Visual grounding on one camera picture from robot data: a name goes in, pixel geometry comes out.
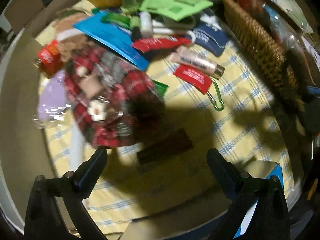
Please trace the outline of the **dark red small pack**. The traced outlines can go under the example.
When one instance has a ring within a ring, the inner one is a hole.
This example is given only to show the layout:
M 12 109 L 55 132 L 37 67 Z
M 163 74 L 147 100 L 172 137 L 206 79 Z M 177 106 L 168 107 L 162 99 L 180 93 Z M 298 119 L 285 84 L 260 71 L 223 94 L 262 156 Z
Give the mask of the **dark red small pack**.
M 172 132 L 166 138 L 154 142 L 137 153 L 140 165 L 163 161 L 193 149 L 193 142 L 184 129 Z

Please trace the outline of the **white foam strip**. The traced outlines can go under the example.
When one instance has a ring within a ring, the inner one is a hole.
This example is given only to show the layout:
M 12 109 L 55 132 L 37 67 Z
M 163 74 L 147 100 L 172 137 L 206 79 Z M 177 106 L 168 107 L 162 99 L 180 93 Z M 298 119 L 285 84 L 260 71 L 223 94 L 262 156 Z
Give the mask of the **white foam strip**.
M 74 124 L 69 146 L 69 163 L 72 171 L 75 171 L 83 162 L 85 143 L 86 141 L 78 125 Z

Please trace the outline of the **yellow checkered tablecloth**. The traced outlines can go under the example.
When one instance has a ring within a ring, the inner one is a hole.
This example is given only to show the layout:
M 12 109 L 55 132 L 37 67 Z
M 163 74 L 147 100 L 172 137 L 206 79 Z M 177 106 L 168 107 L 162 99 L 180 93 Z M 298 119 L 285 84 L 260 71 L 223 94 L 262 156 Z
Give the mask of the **yellow checkered tablecloth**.
M 174 75 L 177 64 L 156 59 L 147 74 L 168 85 L 164 94 L 167 115 L 165 134 L 184 129 L 193 148 L 165 161 L 140 165 L 137 153 L 143 144 L 109 152 L 111 171 L 103 175 L 85 207 L 101 231 L 120 234 L 141 218 L 163 213 L 202 197 L 214 186 L 206 165 L 206 152 L 214 146 L 236 164 L 250 160 L 274 161 L 283 170 L 284 193 L 294 188 L 289 153 L 273 116 L 266 89 L 228 45 L 219 58 L 226 73 L 218 81 L 227 106 L 216 111 L 207 96 Z

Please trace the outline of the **purple soap in wrapper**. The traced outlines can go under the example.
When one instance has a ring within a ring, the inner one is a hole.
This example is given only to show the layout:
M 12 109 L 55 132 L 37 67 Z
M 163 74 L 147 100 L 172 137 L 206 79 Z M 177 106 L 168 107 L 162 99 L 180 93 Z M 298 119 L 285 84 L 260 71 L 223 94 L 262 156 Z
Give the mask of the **purple soap in wrapper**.
M 63 121 L 65 112 L 70 107 L 65 90 L 65 70 L 58 71 L 48 80 L 37 106 L 37 119 L 40 122 Z

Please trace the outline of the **small green sachet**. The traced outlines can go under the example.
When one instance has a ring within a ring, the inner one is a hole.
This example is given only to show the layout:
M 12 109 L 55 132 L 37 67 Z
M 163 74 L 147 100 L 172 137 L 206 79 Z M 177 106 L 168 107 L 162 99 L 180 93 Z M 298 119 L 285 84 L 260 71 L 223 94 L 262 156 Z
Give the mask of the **small green sachet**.
M 155 88 L 157 90 L 157 92 L 159 93 L 159 95 L 161 97 L 164 97 L 166 91 L 168 90 L 169 86 L 166 84 L 163 84 L 161 82 L 158 82 L 156 80 L 153 80 L 153 83 L 155 84 Z

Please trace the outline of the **wicker basket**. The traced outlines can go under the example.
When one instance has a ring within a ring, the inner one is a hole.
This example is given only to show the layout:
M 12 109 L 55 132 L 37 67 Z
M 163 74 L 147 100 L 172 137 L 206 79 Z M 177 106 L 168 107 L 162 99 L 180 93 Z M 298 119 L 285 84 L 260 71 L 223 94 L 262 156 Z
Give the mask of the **wicker basket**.
M 298 81 L 281 46 L 235 0 L 222 1 L 228 26 L 264 84 L 281 100 L 308 102 L 310 94 Z

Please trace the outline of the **beige cosmetic tube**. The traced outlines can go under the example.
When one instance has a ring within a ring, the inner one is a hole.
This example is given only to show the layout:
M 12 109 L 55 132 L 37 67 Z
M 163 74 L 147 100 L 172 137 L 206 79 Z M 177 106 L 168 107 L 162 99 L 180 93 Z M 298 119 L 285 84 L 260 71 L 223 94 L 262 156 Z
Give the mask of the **beige cosmetic tube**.
M 175 52 L 172 52 L 168 59 L 174 63 L 196 68 L 204 74 L 217 79 L 220 79 L 225 72 L 225 69 L 215 61 L 183 46 L 178 47 Z

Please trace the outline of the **navy blue pouch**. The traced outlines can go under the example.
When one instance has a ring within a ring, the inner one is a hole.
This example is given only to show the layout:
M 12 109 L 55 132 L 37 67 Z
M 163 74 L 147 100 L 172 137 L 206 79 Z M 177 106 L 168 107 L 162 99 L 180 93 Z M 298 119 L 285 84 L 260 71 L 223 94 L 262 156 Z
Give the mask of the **navy blue pouch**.
M 211 52 L 215 57 L 220 57 L 230 38 L 227 33 L 212 23 L 200 21 L 197 26 L 188 31 L 185 37 L 196 45 Z

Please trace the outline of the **blue flat package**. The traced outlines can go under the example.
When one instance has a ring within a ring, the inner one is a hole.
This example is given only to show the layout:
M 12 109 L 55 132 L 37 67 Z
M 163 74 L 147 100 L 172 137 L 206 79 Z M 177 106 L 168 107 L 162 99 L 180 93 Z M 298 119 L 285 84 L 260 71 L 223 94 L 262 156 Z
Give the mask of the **blue flat package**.
M 101 19 L 107 12 L 99 12 L 74 25 L 87 36 L 107 46 L 142 71 L 146 71 L 150 61 L 132 47 L 129 32 L 116 24 L 103 23 Z

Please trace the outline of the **red sachet packet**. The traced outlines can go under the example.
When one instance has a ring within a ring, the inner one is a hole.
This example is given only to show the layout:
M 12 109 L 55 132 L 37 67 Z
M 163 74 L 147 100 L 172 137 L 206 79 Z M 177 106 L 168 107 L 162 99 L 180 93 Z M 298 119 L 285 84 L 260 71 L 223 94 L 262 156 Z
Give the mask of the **red sachet packet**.
M 165 37 L 150 37 L 136 40 L 131 44 L 132 48 L 147 53 L 149 51 L 166 50 L 177 48 L 179 46 L 189 46 L 192 41 L 189 38 L 182 36 L 165 36 Z

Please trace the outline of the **green paper card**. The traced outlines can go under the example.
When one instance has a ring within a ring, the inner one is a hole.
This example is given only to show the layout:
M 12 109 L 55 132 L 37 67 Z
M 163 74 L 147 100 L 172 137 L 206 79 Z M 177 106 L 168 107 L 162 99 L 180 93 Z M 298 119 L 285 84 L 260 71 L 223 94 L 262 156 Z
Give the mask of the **green paper card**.
M 144 0 L 139 9 L 180 21 L 212 6 L 209 0 Z

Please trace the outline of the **red fabric tag keychain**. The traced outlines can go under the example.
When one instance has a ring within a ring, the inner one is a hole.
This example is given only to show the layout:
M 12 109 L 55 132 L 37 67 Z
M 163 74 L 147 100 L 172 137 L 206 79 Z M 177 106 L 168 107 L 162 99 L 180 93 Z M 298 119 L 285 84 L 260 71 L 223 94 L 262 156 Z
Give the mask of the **red fabric tag keychain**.
M 213 78 L 203 74 L 193 67 L 182 64 L 176 68 L 174 75 L 195 87 L 202 94 L 206 94 L 216 111 L 221 112 L 225 109 L 225 103 L 222 99 L 220 89 Z M 215 100 L 209 91 L 212 86 L 215 88 L 217 100 Z

